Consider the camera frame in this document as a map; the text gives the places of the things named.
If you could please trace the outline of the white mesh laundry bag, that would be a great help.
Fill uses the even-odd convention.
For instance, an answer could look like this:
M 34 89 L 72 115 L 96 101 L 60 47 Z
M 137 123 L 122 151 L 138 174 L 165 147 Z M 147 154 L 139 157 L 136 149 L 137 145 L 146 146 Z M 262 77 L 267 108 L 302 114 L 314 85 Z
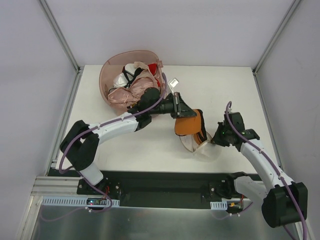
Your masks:
M 197 161 L 213 162 L 217 161 L 220 157 L 222 150 L 221 147 L 211 143 L 212 136 L 207 132 L 205 140 L 202 143 L 197 143 L 194 135 L 179 136 L 179 139 L 186 150 L 192 153 Z

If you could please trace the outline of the orange bra black trim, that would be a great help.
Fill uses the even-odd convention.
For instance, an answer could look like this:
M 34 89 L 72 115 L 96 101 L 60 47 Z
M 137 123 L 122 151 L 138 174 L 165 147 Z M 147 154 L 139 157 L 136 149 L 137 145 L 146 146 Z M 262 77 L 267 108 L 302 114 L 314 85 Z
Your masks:
M 174 125 L 174 133 L 177 136 L 192 136 L 195 142 L 200 145 L 208 140 L 203 111 L 194 109 L 196 116 L 177 118 Z

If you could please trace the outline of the pink bra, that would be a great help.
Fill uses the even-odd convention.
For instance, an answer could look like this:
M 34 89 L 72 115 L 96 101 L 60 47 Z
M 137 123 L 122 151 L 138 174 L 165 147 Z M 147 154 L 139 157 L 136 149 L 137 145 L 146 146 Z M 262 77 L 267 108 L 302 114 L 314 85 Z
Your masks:
M 154 77 L 138 77 L 129 88 L 118 87 L 109 93 L 107 98 L 111 104 L 137 102 L 148 88 L 156 88 L 159 90 L 160 86 L 160 82 Z

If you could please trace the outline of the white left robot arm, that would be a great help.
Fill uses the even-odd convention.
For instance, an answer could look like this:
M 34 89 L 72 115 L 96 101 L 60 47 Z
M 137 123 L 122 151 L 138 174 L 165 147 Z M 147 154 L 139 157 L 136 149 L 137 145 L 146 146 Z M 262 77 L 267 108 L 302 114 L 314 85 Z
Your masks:
M 195 119 L 198 112 L 190 108 L 180 93 L 162 95 L 155 87 L 147 88 L 140 100 L 122 115 L 105 123 L 87 124 L 78 120 L 62 140 L 59 149 L 88 184 L 94 194 L 107 195 L 107 179 L 95 165 L 98 146 L 120 135 L 134 133 L 149 125 L 153 115 L 169 114 L 173 119 Z

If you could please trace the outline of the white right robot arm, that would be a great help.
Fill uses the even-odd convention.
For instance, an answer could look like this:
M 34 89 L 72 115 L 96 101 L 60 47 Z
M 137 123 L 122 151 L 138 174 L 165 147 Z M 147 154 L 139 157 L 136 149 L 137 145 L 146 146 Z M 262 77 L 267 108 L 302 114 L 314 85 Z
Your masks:
M 239 112 L 224 114 L 212 143 L 221 147 L 235 147 L 263 182 L 263 186 L 259 186 L 244 172 L 230 173 L 215 189 L 219 196 L 231 199 L 240 194 L 249 198 L 260 206 L 264 220 L 272 228 L 306 223 L 307 187 L 302 182 L 295 182 L 271 160 L 259 135 L 253 129 L 245 128 Z

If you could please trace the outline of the red bra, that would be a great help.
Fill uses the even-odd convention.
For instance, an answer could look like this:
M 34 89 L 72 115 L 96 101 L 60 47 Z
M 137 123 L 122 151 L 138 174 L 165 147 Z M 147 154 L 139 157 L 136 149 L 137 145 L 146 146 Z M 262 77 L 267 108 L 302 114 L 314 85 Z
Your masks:
M 157 78 L 157 72 L 158 72 L 158 65 L 156 63 L 151 63 L 147 65 L 149 68 L 150 73 L 153 75 L 153 77 L 155 78 L 156 82 L 157 82 L 157 86 L 160 87 L 160 81 Z

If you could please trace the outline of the white bra black trim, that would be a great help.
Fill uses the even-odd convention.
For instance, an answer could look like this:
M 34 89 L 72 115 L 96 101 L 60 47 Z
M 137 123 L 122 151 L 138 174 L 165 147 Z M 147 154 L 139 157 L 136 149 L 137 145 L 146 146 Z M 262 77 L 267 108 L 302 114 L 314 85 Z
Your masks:
M 140 67 L 135 67 L 133 63 L 126 64 L 122 68 L 122 72 L 113 80 L 113 87 L 128 89 L 141 71 L 142 69 Z

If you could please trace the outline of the pink translucent plastic basket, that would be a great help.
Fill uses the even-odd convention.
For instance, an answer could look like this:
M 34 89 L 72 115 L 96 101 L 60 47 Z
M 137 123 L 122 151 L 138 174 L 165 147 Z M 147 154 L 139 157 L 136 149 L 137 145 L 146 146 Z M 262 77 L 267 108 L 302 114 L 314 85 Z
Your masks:
M 116 90 L 114 88 L 114 79 L 117 77 L 123 70 L 123 67 L 127 64 L 133 64 L 134 62 L 143 62 L 146 65 L 156 63 L 158 66 L 157 70 L 157 79 L 160 82 L 160 93 L 166 93 L 165 90 L 165 81 L 162 77 L 162 61 L 159 60 L 159 57 L 150 50 L 132 50 L 123 53 L 119 53 L 110 59 L 108 59 L 99 74 L 99 90 L 103 100 L 109 105 L 112 110 L 119 116 L 126 112 L 130 107 L 137 102 L 128 102 L 128 103 L 120 103 L 114 104 L 108 101 L 108 94 L 112 91 Z

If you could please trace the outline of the metal front sheet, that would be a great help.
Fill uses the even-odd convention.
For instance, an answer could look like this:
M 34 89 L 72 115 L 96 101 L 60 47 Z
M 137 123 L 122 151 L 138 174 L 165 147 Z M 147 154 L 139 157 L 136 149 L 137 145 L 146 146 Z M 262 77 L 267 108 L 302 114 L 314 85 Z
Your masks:
M 269 227 L 248 201 L 238 214 L 222 210 L 112 207 L 91 212 L 87 206 L 42 205 L 30 198 L 20 240 L 300 240 L 299 223 Z

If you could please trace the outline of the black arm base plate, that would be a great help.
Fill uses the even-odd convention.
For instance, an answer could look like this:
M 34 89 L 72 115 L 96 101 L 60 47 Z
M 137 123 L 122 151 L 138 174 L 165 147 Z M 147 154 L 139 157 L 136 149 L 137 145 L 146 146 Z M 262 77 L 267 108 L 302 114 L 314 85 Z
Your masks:
M 211 202 L 240 198 L 231 179 L 246 173 L 103 171 L 97 188 L 122 207 L 210 209 Z

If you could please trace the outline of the left aluminium frame post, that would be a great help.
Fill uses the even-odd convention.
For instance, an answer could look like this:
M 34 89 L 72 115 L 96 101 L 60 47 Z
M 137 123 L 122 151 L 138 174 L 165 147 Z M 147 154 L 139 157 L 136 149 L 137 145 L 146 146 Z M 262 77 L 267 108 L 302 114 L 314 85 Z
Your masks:
M 78 64 L 48 2 L 46 0 L 38 0 L 37 2 L 39 3 L 49 25 L 53 30 L 53 33 L 55 34 L 60 46 L 62 47 L 62 50 L 66 54 L 66 57 L 69 60 L 72 68 L 78 74 L 81 71 L 81 66 Z

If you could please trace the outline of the aluminium frame post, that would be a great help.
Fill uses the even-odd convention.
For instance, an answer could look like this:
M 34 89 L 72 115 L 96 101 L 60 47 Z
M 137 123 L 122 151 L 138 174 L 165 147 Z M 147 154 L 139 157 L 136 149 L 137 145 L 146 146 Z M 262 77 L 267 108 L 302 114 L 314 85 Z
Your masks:
M 60 46 L 62 47 L 62 50 L 66 54 L 66 57 L 69 60 L 72 68 L 78 74 L 81 71 L 81 66 L 78 64 L 48 2 L 46 0 L 38 0 L 37 2 L 39 3 L 49 25 L 53 30 L 53 33 L 55 34 Z
M 256 76 L 261 69 L 262 65 L 264 64 L 265 60 L 271 53 L 272 49 L 274 48 L 275 44 L 279 40 L 280 36 L 282 35 L 282 32 L 285 30 L 287 25 L 289 24 L 290 20 L 296 13 L 298 7 L 301 5 L 303 1 L 302 0 L 293 0 L 290 4 L 289 8 L 287 9 L 286 13 L 284 14 L 282 20 L 280 21 L 278 27 L 276 28 L 275 32 L 273 33 L 272 37 L 270 38 L 267 46 L 265 47 L 262 55 L 260 56 L 257 64 L 252 69 L 252 73 L 254 76 Z

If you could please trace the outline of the right aluminium frame post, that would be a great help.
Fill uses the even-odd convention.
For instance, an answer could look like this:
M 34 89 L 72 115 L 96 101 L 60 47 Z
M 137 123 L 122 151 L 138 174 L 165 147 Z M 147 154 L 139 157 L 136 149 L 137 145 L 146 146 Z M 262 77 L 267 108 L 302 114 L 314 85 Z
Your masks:
M 265 47 L 262 55 L 260 56 L 257 64 L 252 69 L 252 73 L 254 76 L 256 76 L 261 69 L 262 65 L 264 64 L 265 60 L 271 53 L 272 49 L 274 48 L 275 44 L 279 40 L 280 36 L 282 35 L 282 32 L 285 30 L 287 25 L 289 24 L 290 20 L 296 13 L 298 7 L 301 5 L 303 1 L 302 0 L 293 0 L 290 4 L 289 8 L 287 9 L 286 13 L 284 14 L 282 20 L 280 21 L 278 27 L 276 28 L 275 32 L 273 33 L 272 37 L 270 38 L 267 46 Z

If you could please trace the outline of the front aluminium frame rail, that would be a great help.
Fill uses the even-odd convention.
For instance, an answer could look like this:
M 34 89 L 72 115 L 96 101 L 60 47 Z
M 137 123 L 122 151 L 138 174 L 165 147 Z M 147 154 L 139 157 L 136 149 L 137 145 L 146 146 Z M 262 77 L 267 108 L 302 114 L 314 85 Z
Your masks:
M 37 176 L 32 196 L 75 196 L 80 177 Z

